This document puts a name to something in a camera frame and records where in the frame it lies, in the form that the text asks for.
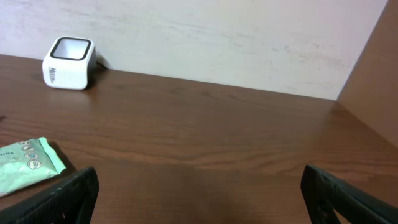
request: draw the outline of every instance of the green packet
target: green packet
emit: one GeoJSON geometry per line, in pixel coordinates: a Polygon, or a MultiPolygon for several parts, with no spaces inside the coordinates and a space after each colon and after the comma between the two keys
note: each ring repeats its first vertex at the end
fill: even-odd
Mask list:
{"type": "Polygon", "coordinates": [[[65,169],[45,137],[21,141],[0,148],[0,197],[65,169]]]}

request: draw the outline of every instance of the white cube device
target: white cube device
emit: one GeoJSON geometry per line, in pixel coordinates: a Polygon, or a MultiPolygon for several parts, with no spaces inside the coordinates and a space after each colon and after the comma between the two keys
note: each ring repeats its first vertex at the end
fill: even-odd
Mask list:
{"type": "Polygon", "coordinates": [[[82,90],[96,67],[95,45],[89,39],[58,38],[43,60],[44,82],[53,88],[82,90]]]}

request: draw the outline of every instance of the brown wooden panel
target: brown wooden panel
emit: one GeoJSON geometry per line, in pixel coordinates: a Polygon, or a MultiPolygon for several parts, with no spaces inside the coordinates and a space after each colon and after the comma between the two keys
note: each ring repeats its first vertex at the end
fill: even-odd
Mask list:
{"type": "Polygon", "coordinates": [[[389,1],[338,101],[398,146],[398,2],[389,1]]]}
{"type": "Polygon", "coordinates": [[[305,164],[398,206],[398,150],[334,101],[114,70],[56,90],[0,55],[0,117],[2,146],[45,136],[70,172],[95,167],[93,223],[309,223],[305,164]]]}

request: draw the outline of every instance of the brown wooden tabletop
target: brown wooden tabletop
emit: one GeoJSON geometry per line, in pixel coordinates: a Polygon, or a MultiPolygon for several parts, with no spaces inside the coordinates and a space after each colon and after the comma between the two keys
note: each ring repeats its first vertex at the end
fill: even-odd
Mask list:
{"type": "Polygon", "coordinates": [[[93,166],[92,223],[310,223],[306,164],[398,206],[398,150],[334,101],[114,70],[57,90],[41,64],[0,55],[0,145],[45,136],[67,174],[93,166]]]}

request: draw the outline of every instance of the circular logo on packet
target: circular logo on packet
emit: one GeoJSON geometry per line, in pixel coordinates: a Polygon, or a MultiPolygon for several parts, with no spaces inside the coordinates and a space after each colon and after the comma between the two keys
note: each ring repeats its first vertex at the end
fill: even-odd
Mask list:
{"type": "Polygon", "coordinates": [[[42,165],[43,165],[42,162],[37,161],[37,160],[34,160],[34,159],[27,161],[27,166],[28,166],[29,168],[31,168],[31,169],[38,169],[38,168],[40,168],[42,165]]]}
{"type": "Polygon", "coordinates": [[[34,150],[34,148],[32,146],[23,146],[21,149],[24,151],[33,151],[34,150]]]}
{"type": "Polygon", "coordinates": [[[27,153],[25,153],[25,157],[28,159],[37,159],[37,158],[39,158],[39,155],[31,153],[31,152],[27,152],[27,153]]]}
{"type": "Polygon", "coordinates": [[[21,141],[21,142],[19,142],[19,144],[25,146],[25,145],[30,144],[30,141],[21,141]]]}

